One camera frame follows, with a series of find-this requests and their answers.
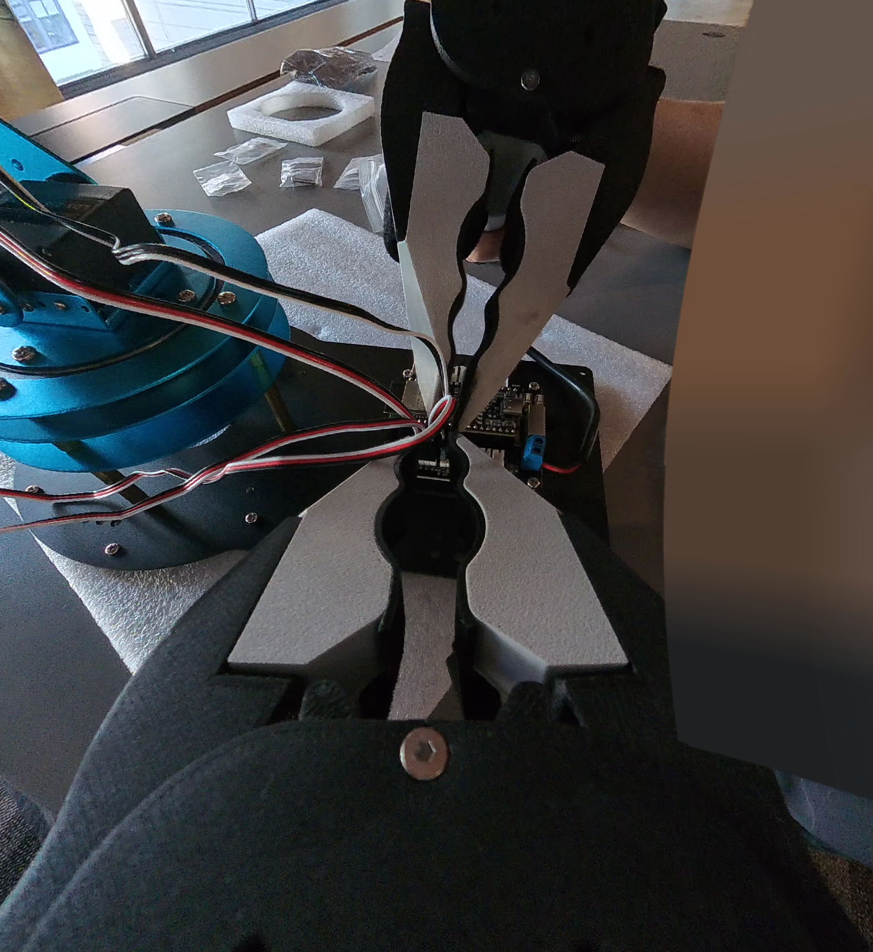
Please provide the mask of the black circuit board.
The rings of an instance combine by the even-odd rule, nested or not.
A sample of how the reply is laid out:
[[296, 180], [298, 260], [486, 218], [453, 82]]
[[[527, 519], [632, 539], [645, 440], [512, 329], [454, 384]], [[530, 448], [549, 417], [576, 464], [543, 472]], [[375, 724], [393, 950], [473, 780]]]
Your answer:
[[[465, 363], [456, 363], [450, 370], [454, 395], [462, 390], [465, 370]], [[428, 411], [414, 366], [401, 372], [394, 388], [395, 395], [412, 415], [419, 422], [426, 422]], [[540, 487], [547, 438], [545, 406], [538, 383], [510, 383], [507, 379], [486, 408], [462, 430], [462, 435], [530, 488]], [[451, 461], [445, 446], [428, 445], [419, 450], [416, 472], [422, 479], [451, 482]]]

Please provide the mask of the white foam sheet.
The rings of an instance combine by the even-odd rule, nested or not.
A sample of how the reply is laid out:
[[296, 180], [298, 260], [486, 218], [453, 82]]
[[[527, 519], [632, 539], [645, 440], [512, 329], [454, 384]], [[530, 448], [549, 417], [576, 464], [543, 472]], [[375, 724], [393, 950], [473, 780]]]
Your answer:
[[[398, 266], [382, 240], [326, 211], [310, 209], [257, 236], [274, 280], [356, 303], [406, 325]], [[601, 462], [609, 467], [671, 378], [672, 369], [560, 316], [537, 343], [550, 359], [581, 359], [594, 373], [601, 410]], [[154, 570], [84, 565], [41, 541], [42, 551], [85, 604], [130, 672], [135, 672], [194, 601], [239, 560], [228, 552]]]

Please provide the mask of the person's right forearm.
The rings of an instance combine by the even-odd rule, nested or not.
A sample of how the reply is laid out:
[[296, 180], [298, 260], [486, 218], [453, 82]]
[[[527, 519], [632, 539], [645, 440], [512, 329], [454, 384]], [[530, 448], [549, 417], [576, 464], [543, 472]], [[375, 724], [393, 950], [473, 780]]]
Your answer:
[[723, 102], [662, 98], [648, 163], [621, 224], [692, 248]]

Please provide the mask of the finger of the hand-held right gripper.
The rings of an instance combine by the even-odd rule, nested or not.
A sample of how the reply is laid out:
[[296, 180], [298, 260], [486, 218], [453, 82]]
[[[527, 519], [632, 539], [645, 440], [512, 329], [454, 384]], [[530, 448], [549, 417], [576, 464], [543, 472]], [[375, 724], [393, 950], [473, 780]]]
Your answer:
[[574, 151], [528, 171], [507, 218], [518, 260], [485, 307], [485, 333], [458, 402], [463, 430], [482, 411], [568, 296], [569, 276], [604, 173]]
[[423, 113], [407, 230], [397, 251], [409, 327], [434, 341], [444, 363], [466, 294], [457, 245], [489, 174], [490, 156], [462, 118]]

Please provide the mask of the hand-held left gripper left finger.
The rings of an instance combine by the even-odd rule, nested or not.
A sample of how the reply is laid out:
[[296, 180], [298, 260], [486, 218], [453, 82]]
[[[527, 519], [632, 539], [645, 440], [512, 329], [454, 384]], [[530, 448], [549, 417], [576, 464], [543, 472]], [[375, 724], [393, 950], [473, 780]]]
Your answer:
[[394, 569], [375, 521], [397, 490], [395, 459], [373, 460], [305, 512], [233, 648], [238, 671], [378, 671], [378, 623]]

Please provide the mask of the person's blue jeans leg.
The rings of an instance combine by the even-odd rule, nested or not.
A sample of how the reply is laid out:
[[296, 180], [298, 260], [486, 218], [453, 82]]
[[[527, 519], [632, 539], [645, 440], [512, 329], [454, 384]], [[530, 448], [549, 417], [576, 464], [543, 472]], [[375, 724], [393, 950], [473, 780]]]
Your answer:
[[782, 771], [775, 777], [812, 843], [873, 869], [873, 800]]

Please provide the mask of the dark crumpled plastic bag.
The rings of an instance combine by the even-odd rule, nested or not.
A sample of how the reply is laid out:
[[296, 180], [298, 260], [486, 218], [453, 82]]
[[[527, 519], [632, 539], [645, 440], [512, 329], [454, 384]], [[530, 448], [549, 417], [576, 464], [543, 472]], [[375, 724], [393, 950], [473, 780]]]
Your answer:
[[335, 46], [298, 50], [285, 58], [279, 75], [324, 89], [361, 92], [377, 74], [371, 54]]

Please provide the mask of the grey desk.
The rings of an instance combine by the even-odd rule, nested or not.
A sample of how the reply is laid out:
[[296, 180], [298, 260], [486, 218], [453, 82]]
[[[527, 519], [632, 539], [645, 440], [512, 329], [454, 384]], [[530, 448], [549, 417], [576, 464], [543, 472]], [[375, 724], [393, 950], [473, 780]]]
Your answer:
[[[199, 157], [232, 135], [231, 102], [93, 163], [104, 182], [132, 186], [159, 207], [211, 210], [252, 234], [310, 208], [367, 228], [354, 192], [281, 189], [261, 168], [222, 200], [185, 184]], [[565, 324], [594, 337], [605, 396], [603, 446], [612, 545], [657, 592], [664, 588], [661, 527], [669, 388], [648, 408], [622, 397], [621, 373], [647, 381], [649, 360], [674, 363], [690, 252], [619, 227], [563, 303]], [[126, 570], [83, 565], [30, 533], [0, 535], [0, 777], [51, 822], [86, 748], [123, 686], [178, 619], [240, 559], [229, 551], [191, 565]]]

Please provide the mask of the window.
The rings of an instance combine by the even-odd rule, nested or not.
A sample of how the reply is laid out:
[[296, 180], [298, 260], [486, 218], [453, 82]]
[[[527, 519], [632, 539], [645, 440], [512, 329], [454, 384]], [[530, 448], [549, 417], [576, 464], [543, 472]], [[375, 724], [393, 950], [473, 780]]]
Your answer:
[[367, 13], [376, 25], [395, 17], [397, 3], [11, 1], [5, 6], [69, 98], [328, 10]]

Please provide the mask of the person's right hand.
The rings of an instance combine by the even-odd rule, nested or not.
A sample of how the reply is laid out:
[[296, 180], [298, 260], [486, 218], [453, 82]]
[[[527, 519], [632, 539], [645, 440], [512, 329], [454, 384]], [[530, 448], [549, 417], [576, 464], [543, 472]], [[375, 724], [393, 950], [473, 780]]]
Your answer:
[[505, 214], [490, 215], [478, 243], [466, 258], [472, 264], [491, 264], [500, 260], [505, 234]]

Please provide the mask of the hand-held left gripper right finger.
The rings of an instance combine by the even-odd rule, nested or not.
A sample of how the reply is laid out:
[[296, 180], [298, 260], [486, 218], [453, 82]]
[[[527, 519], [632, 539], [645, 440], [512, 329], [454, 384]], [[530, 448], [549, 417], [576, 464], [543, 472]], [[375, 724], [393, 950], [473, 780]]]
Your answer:
[[465, 569], [475, 668], [492, 684], [620, 669], [626, 655], [558, 511], [465, 438], [463, 479], [485, 523]]

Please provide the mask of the white foam block round hole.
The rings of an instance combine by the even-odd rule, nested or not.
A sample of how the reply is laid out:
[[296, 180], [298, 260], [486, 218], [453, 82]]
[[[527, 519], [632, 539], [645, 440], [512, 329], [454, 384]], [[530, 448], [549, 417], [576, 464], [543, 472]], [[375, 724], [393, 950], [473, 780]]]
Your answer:
[[[319, 108], [329, 115], [309, 120], [282, 116], [292, 109]], [[374, 99], [365, 94], [327, 89], [292, 81], [281, 89], [228, 111], [230, 125], [256, 135], [318, 148], [375, 114]]]

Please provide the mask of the clear zip bag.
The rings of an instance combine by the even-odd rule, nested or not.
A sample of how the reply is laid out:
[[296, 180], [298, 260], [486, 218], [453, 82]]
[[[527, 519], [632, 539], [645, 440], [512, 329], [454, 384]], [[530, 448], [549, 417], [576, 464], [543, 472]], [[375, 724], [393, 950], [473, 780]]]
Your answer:
[[358, 162], [359, 190], [371, 231], [376, 234], [395, 233], [395, 220], [382, 153], [361, 157]]

